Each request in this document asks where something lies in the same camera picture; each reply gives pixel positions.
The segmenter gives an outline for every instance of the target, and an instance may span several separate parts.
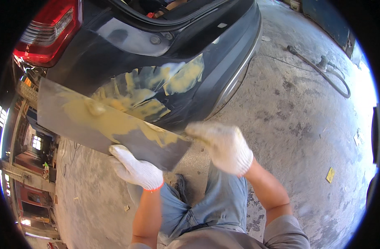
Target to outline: stained floor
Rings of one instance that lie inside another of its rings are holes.
[[[363,64],[358,69],[302,14],[276,1],[258,3],[263,35],[270,41],[262,41],[242,74],[241,87],[211,120],[242,129],[257,161],[286,187],[312,248],[342,248],[362,217],[375,172],[370,132],[376,99],[370,73]],[[315,62],[327,56],[342,69],[352,96],[339,95],[310,66],[285,51],[287,45],[295,45]],[[357,131],[362,139],[358,146],[353,138]],[[70,249],[122,248],[130,242],[136,209],[125,182],[105,159],[64,138],[60,143],[56,213],[59,232]],[[208,165],[206,150],[194,144],[176,168],[188,179],[193,203],[205,191]],[[325,179],[330,167],[336,172],[332,183]],[[166,181],[174,181],[172,173]],[[251,187],[247,209],[247,232],[262,240],[265,210]]]

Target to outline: hand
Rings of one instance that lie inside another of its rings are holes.
[[[163,172],[149,162],[137,160],[125,146],[111,145],[108,150],[113,155],[109,158],[111,165],[124,181],[140,185],[148,191],[164,185]]]
[[[254,155],[237,126],[194,122],[185,131],[205,144],[213,164],[222,171],[240,177],[251,167]]]

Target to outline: air hose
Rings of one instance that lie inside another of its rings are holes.
[[[300,53],[298,53],[296,50],[295,50],[295,47],[293,46],[290,46],[288,45],[287,47],[287,50],[293,54],[293,55],[296,55],[298,56],[299,58],[301,58],[302,60],[304,60],[305,62],[307,62],[307,64],[311,65],[314,69],[317,70],[317,72],[319,72],[327,81],[328,83],[330,83],[330,85],[337,91],[339,92],[343,97],[345,98],[349,98],[350,97],[350,89],[349,87],[347,86],[344,78],[342,78],[342,76],[340,76],[337,72],[335,72],[334,70],[327,70],[327,72],[331,72],[332,74],[334,74],[336,77],[338,77],[342,82],[343,84],[345,85],[346,87],[346,90],[347,90],[347,94],[342,92],[342,90],[339,89],[339,87],[337,87],[333,82],[332,80],[330,80],[330,78],[325,74],[325,72],[323,70],[326,69],[326,66],[327,64],[330,65],[331,67],[333,67],[334,69],[338,69],[335,64],[333,64],[332,62],[328,61],[327,58],[325,56],[321,56],[321,61],[317,64],[317,65],[314,65],[311,61],[309,61],[308,59],[306,59],[303,55],[301,55]]]

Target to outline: red tail light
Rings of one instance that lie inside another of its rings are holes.
[[[82,0],[49,0],[23,33],[13,54],[52,67],[82,24]]]

